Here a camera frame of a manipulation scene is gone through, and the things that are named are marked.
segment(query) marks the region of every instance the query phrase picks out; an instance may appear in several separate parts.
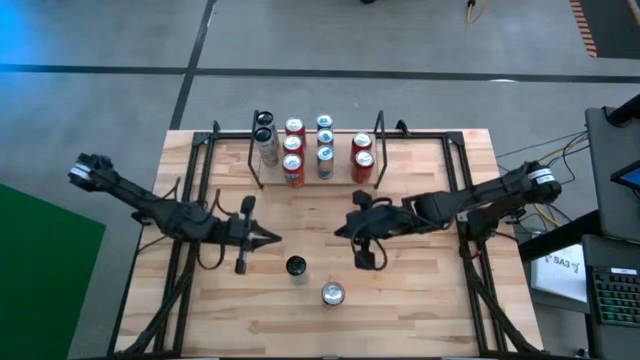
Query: keyboard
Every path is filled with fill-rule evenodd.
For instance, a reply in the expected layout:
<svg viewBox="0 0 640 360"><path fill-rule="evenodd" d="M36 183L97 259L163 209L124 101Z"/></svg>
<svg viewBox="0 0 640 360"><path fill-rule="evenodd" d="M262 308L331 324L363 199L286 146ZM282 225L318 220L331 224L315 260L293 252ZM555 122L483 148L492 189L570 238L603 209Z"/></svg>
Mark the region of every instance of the keyboard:
<svg viewBox="0 0 640 360"><path fill-rule="evenodd" d="M590 266L601 324L640 327L640 273L636 269Z"/></svg>

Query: green surface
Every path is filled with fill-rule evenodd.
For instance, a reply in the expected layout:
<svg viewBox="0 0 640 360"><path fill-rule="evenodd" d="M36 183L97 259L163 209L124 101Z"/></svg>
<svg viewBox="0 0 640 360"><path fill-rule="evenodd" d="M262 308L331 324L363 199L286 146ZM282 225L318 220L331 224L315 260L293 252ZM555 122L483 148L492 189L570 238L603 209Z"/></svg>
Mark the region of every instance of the green surface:
<svg viewBox="0 0 640 360"><path fill-rule="evenodd" d="M0 359L66 359L105 226L0 185Z"/></svg>

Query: soda can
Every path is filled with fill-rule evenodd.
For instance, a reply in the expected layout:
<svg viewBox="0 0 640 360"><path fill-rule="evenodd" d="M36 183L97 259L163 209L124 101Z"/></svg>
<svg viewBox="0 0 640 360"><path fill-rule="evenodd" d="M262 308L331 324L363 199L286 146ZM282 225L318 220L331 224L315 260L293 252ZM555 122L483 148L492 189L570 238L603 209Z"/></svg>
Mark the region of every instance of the soda can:
<svg viewBox="0 0 640 360"><path fill-rule="evenodd" d="M278 165L278 147L273 139L271 130L259 128L253 133L256 146L260 151L262 162L268 167Z"/></svg>
<svg viewBox="0 0 640 360"><path fill-rule="evenodd" d="M271 130L273 139L276 142L276 147L280 147L280 139L278 139L278 129L276 129L276 122L273 120L273 114L268 111L263 111L258 114L256 122L258 123L258 127L266 127L267 129Z"/></svg>
<svg viewBox="0 0 640 360"><path fill-rule="evenodd" d="M369 180L371 173L373 172L373 163L373 155L370 151L359 151L356 154L351 171L351 178L353 181L358 184L362 184Z"/></svg>
<svg viewBox="0 0 640 360"><path fill-rule="evenodd" d="M322 287L322 301L329 306L338 306L344 301L344 287L332 281Z"/></svg>
<svg viewBox="0 0 640 360"><path fill-rule="evenodd" d="M333 149L331 146L321 146L317 152L318 177L323 180L333 176Z"/></svg>
<svg viewBox="0 0 640 360"><path fill-rule="evenodd" d="M318 116L316 123L318 124L318 131L322 129L329 129L333 131L333 119L329 115L322 114Z"/></svg>
<svg viewBox="0 0 640 360"><path fill-rule="evenodd" d="M333 133L329 129L318 131L318 147L325 145L333 147Z"/></svg>
<svg viewBox="0 0 640 360"><path fill-rule="evenodd" d="M282 160L282 168L284 169L284 178L287 185L291 187L300 187L304 184L304 166L302 159L296 154L285 155Z"/></svg>
<svg viewBox="0 0 640 360"><path fill-rule="evenodd" d="M287 135L298 135L302 139L302 146L307 147L306 129L302 120L291 118L284 123L284 131Z"/></svg>
<svg viewBox="0 0 640 360"><path fill-rule="evenodd" d="M362 150L371 151L372 141L367 133L357 133L351 140L351 163L356 158L356 154Z"/></svg>
<svg viewBox="0 0 640 360"><path fill-rule="evenodd" d="M291 282L295 285L307 283L307 262L300 256L294 255L287 260L287 272L291 275Z"/></svg>
<svg viewBox="0 0 640 360"><path fill-rule="evenodd" d="M298 135L289 135L284 139L282 143L284 154L296 154L300 156L302 162L304 162L304 147L302 146L302 139Z"/></svg>

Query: concrete floor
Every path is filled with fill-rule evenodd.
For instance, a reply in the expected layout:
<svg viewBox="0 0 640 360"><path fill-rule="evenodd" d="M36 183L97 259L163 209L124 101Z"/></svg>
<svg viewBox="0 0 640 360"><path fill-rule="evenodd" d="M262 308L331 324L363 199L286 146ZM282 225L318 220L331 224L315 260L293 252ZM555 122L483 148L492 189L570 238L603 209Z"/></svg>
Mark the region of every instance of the concrete floor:
<svg viewBox="0 0 640 360"><path fill-rule="evenodd" d="M0 0L2 64L186 68L207 0ZM494 0L471 28L466 1L218 0L202 68L375 70L540 75L638 75L640 61L594 59L569 2ZM65 68L73 72L74 68ZM0 182L105 223L107 233L70 358L108 348L140 227L127 206L68 184L80 152L108 154L122 174L153 184L181 75L0 70ZM196 76L181 129L250 125L254 108L340 127L489 128L496 154L583 129L588 107L618 105L637 84ZM551 144L500 159L506 168ZM556 205L571 217L596 208L588 152L570 159L577 181ZM555 166L558 177L568 177ZM580 314L536 305L545 348L586 346Z"/></svg>

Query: wooden tabletop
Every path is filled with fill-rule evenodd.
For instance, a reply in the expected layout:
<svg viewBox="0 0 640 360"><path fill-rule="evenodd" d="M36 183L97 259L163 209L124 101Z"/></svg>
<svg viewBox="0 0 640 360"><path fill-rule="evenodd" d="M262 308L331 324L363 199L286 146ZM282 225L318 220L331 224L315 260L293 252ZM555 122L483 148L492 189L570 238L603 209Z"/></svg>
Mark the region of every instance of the wooden tabletop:
<svg viewBox="0 0 640 360"><path fill-rule="evenodd" d="M473 182L497 177L488 130L461 131ZM164 194L176 177L184 177L192 134L167 134L154 193ZM345 223L346 213L355 209L351 193L359 187L291 189L267 185L258 190L246 165L248 146L241 140L216 143L208 200L211 202L215 189L220 188L223 208L237 211L244 196L256 196L254 219L283 240L250 254L244 276L233 272L237 256L233 249L227 250L226 260L217 270L196 267L184 356L478 354L455 226L448 231L385 240L387 268L381 272L358 270L349 241L333 236L333 232ZM389 165L380 188L373 192L372 186L365 186L365 190L389 196L396 204L407 195L448 190L438 141L389 140L387 151ZM195 178L194 197L200 168ZM226 218L220 213L216 216ZM504 226L500 230L511 232ZM157 228L148 228L141 244L159 236ZM487 246L501 306L527 340L541 348L517 244L495 237ZM171 241L165 240L138 256L116 349L130 345L158 310L170 249ZM285 261L292 255L307 260L305 285L293 284L286 273ZM202 258L205 264L213 265L218 246L203 245ZM346 290L344 303L335 308L322 304L320 290L328 281L338 281ZM488 311L483 309L490 348L495 349ZM172 316L169 344L174 324Z"/></svg>

